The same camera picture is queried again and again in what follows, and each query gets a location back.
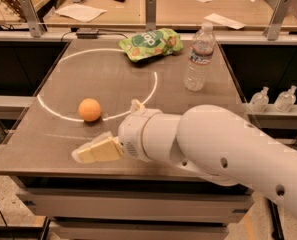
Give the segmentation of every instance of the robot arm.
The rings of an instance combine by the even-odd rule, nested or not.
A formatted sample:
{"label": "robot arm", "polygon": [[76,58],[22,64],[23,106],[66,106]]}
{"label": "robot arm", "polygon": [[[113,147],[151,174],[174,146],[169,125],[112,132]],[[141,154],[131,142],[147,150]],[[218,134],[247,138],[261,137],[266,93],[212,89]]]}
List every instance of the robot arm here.
{"label": "robot arm", "polygon": [[219,185],[242,184],[297,217],[297,151],[224,108],[201,105],[183,116],[142,109],[124,120],[118,135],[127,155]]}

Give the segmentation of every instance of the green snack bag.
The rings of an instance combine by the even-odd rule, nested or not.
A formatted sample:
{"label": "green snack bag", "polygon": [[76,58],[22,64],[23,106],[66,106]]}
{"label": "green snack bag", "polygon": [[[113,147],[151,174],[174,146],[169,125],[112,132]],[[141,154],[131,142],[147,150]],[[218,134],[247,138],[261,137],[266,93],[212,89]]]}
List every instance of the green snack bag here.
{"label": "green snack bag", "polygon": [[162,28],[119,41],[129,59],[137,62],[157,55],[169,55],[182,50],[180,35],[172,29]]}

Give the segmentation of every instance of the ping pong ball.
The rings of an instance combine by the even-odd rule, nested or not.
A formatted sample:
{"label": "ping pong ball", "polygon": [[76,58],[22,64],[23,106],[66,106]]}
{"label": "ping pong ball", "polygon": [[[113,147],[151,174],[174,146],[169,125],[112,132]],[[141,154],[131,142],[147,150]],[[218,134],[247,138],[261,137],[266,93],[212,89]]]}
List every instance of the ping pong ball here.
{"label": "ping pong ball", "polygon": [[101,115],[100,104],[94,99],[84,99],[79,105],[78,114],[83,120],[93,122]]}

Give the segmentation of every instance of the plastic water bottle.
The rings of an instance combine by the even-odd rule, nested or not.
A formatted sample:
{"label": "plastic water bottle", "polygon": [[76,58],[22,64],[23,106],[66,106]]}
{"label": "plastic water bottle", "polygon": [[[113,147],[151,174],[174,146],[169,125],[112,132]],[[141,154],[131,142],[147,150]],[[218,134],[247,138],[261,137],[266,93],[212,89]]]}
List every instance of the plastic water bottle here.
{"label": "plastic water bottle", "polygon": [[199,91],[205,84],[206,71],[216,44],[212,30],[212,23],[205,22],[192,39],[184,78],[185,87],[190,91]]}
{"label": "plastic water bottle", "polygon": [[269,97],[267,95],[268,90],[269,88],[265,86],[261,92],[257,92],[252,96],[248,104],[251,111],[261,113],[265,110],[269,102]]}
{"label": "plastic water bottle", "polygon": [[279,112],[288,112],[296,102],[296,89],[297,86],[292,85],[288,91],[280,93],[274,104],[275,109]]}

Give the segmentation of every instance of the water bottle label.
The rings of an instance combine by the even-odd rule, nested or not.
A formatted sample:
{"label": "water bottle label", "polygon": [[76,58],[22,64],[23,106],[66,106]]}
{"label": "water bottle label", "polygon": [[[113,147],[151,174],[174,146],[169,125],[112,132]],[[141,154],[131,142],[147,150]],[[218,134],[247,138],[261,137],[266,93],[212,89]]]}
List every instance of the water bottle label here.
{"label": "water bottle label", "polygon": [[189,60],[198,65],[209,64],[214,50],[210,47],[200,48],[192,45],[189,52]]}

